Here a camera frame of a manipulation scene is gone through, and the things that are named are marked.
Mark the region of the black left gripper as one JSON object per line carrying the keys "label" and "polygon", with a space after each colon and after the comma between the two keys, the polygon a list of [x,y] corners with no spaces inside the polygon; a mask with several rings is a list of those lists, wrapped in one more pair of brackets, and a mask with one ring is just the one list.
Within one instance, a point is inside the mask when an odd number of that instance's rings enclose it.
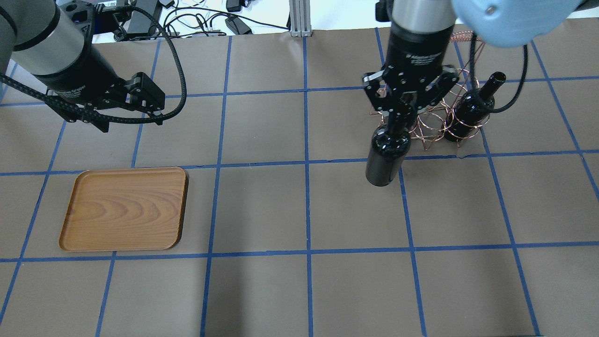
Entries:
{"label": "black left gripper", "polygon": [[91,123],[101,132],[110,124],[139,124],[139,118],[109,117],[98,110],[121,108],[140,111],[145,124],[163,125],[165,93],[144,72],[126,80],[102,56],[81,56],[66,69],[44,77],[51,100],[45,104],[69,123]]}

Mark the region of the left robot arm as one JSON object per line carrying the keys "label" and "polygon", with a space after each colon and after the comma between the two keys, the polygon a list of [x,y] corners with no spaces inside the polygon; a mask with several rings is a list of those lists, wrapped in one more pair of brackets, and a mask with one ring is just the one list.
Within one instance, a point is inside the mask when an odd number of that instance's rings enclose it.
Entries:
{"label": "left robot arm", "polygon": [[126,80],[94,47],[96,25],[117,28],[111,7],[71,0],[3,0],[1,64],[13,60],[41,81],[45,92],[3,75],[2,83],[44,102],[69,123],[91,123],[108,132],[111,123],[141,124],[140,118],[101,115],[100,110],[141,111],[161,125],[165,93],[144,72]]}

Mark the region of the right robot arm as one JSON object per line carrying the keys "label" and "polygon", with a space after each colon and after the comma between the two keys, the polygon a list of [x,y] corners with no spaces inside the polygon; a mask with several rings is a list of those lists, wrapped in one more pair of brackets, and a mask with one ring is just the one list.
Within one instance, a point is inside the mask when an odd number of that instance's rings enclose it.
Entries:
{"label": "right robot arm", "polygon": [[456,20],[490,45],[514,48],[597,6],[596,0],[379,0],[376,20],[391,24],[387,57],[380,71],[362,75],[364,91],[375,111],[412,121],[459,79],[443,64]]}

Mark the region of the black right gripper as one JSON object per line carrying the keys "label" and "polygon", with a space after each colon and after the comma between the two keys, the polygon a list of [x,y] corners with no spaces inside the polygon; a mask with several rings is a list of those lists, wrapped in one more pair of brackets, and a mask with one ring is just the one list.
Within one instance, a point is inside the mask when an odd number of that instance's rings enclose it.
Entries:
{"label": "black right gripper", "polygon": [[[436,106],[458,82],[456,68],[443,64],[454,25],[434,32],[413,32],[393,23],[381,70],[362,75],[362,86],[380,123],[404,123],[402,94],[411,94],[411,117]],[[379,89],[383,81],[385,89]]]}

